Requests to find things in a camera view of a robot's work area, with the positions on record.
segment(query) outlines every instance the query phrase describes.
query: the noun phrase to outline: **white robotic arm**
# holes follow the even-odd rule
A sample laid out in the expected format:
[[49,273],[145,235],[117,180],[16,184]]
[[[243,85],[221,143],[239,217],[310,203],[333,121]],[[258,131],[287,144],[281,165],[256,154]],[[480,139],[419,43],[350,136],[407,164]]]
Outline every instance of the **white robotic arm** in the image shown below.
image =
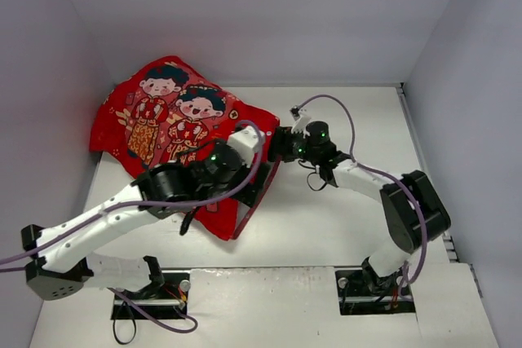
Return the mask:
[[[93,253],[105,244],[138,227],[152,224],[192,208],[145,208],[136,201],[205,200],[230,191],[250,172],[254,154],[262,146],[252,127],[231,134],[226,143],[216,143],[204,161],[188,166],[177,163],[159,165],[142,174],[119,193],[55,227],[27,226],[22,230],[26,250],[40,248],[85,223],[93,215],[101,217],[70,236],[39,251],[26,266],[26,280],[44,300],[67,297],[82,287],[153,291],[163,284],[157,259],[114,258]],[[132,205],[112,210],[126,202]]]
[[390,175],[360,165],[331,142],[326,123],[311,121],[302,108],[293,108],[291,113],[295,123],[277,130],[272,139],[272,155],[287,162],[306,161],[327,184],[351,189],[383,205],[389,237],[362,263],[370,290],[372,287],[378,290],[422,246],[421,222],[405,188],[420,207],[427,241],[434,240],[449,228],[449,215],[423,172],[415,170],[409,174]]

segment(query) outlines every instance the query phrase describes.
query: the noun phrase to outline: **cartoon girl illustration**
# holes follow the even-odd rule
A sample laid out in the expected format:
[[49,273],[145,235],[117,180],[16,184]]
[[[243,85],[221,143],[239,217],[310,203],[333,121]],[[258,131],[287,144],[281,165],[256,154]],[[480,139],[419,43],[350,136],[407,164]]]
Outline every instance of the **cartoon girl illustration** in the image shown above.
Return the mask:
[[188,81],[188,74],[181,68],[166,64],[151,69],[139,83],[146,97],[143,97],[132,110],[130,116],[136,123],[127,142],[128,154],[142,161],[147,169],[154,158],[160,124],[169,116],[169,107],[164,98],[181,91]]
[[196,159],[191,152],[177,157],[181,152],[194,148],[208,135],[208,129],[201,120],[221,117],[226,108],[226,93],[208,86],[188,86],[179,93],[175,106],[185,116],[169,128],[170,144],[167,146],[160,162],[179,161],[182,164]]

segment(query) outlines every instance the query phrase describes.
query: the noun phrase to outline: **red snack bag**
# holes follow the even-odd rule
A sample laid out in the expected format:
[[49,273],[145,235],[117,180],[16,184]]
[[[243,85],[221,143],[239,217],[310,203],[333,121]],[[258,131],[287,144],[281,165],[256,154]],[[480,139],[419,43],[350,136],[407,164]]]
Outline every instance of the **red snack bag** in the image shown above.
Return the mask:
[[[159,163],[176,159],[186,165],[204,159],[211,148],[180,153],[211,139],[227,139],[243,119],[253,121],[267,135],[266,162],[279,119],[207,81],[179,57],[167,56],[143,67],[111,92],[92,126],[90,150],[110,153],[136,178]],[[272,166],[269,180],[276,168]],[[239,235],[253,210],[240,213],[239,202],[227,199],[199,209],[195,219],[229,240]]]

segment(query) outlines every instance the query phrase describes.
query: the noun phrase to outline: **black hair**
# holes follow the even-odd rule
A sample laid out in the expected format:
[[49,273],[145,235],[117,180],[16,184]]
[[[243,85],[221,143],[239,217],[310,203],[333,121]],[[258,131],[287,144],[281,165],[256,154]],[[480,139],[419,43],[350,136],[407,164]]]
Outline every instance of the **black hair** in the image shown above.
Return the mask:
[[187,86],[186,90],[179,93],[178,99],[187,102],[197,97],[206,98],[210,101],[214,110],[224,112],[227,107],[227,105],[225,105],[225,95],[226,93],[224,91],[214,87],[190,85]]
[[162,65],[161,67],[154,67],[150,69],[145,75],[147,79],[172,79],[176,82],[176,85],[182,86],[188,81],[188,74],[181,68],[174,67],[169,64]]

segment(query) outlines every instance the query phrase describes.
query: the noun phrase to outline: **cartoon face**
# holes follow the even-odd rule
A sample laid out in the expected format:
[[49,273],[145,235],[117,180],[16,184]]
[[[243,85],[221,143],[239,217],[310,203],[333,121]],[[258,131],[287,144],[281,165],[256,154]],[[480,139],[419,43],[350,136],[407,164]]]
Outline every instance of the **cartoon face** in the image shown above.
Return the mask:
[[186,117],[192,118],[193,120],[221,117],[223,115],[222,111],[214,110],[210,100],[204,97],[195,97],[189,101],[178,99],[176,106]]
[[172,92],[181,91],[181,87],[176,85],[172,79],[156,79],[149,78],[139,83],[139,86],[144,89],[144,92],[151,97],[158,97],[161,95],[168,95]]

